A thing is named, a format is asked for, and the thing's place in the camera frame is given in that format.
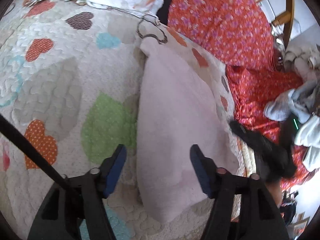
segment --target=black rod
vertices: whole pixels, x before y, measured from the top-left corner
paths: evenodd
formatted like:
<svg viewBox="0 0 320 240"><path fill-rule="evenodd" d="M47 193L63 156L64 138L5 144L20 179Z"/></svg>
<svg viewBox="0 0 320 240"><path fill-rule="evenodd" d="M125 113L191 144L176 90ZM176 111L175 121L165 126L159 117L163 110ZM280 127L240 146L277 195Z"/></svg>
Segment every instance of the black rod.
<svg viewBox="0 0 320 240"><path fill-rule="evenodd" d="M41 170L44 171L55 183L74 197L80 199L79 194L63 179L63 177L44 159L31 143L3 116L0 114L0 133L18 147L30 158Z"/></svg>

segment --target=folded pink towel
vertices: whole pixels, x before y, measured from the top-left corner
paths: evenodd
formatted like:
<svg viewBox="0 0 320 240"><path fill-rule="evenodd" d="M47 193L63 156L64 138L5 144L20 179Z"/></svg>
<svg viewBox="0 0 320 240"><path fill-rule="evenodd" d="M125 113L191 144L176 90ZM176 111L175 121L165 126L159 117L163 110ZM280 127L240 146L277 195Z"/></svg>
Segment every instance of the folded pink towel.
<svg viewBox="0 0 320 240"><path fill-rule="evenodd" d="M148 59L138 116L138 186L146 211L165 223L206 198L189 157L193 144L233 174L238 161L209 86L154 38L145 38L140 48Z"/></svg>

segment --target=green light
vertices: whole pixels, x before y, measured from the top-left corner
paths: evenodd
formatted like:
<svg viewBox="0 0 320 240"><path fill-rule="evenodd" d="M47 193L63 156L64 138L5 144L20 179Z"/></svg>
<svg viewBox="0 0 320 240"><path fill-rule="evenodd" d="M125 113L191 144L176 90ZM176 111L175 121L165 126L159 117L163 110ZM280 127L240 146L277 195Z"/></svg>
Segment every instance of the green light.
<svg viewBox="0 0 320 240"><path fill-rule="evenodd" d="M296 125L297 130L299 130L298 125L297 125L297 123L296 123L296 120L293 119L293 121L294 121L294 124Z"/></svg>

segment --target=wooden chair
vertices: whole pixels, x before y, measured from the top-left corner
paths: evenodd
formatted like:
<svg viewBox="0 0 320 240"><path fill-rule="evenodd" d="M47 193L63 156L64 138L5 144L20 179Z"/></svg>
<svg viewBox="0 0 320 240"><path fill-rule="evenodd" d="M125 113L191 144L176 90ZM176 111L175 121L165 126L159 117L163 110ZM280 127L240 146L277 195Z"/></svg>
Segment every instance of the wooden chair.
<svg viewBox="0 0 320 240"><path fill-rule="evenodd" d="M256 3L261 2L262 0L254 0ZM278 26L284 24L283 29L283 41L284 41L284 47L287 48L292 25L293 25L293 18L294 18L294 0L285 0L285 11L278 15L274 21L272 21L273 26Z"/></svg>

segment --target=red floral fabric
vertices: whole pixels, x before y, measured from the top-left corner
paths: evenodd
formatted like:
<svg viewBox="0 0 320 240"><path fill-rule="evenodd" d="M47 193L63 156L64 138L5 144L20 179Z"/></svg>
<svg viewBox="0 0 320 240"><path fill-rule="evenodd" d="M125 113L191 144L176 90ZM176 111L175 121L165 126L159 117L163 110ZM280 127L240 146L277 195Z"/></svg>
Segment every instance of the red floral fabric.
<svg viewBox="0 0 320 240"><path fill-rule="evenodd" d="M302 85L296 73L281 73L269 70L251 70L245 67L227 66L226 75L235 102L234 117L250 130L258 130L274 142L278 142L279 123L266 118L263 109L279 94ZM292 153L297 171L292 179L282 179L281 187L287 190L304 181L309 172L302 164L306 148L295 146Z"/></svg>
<svg viewBox="0 0 320 240"><path fill-rule="evenodd" d="M253 0L172 0L168 26L229 65L270 66L271 29Z"/></svg>

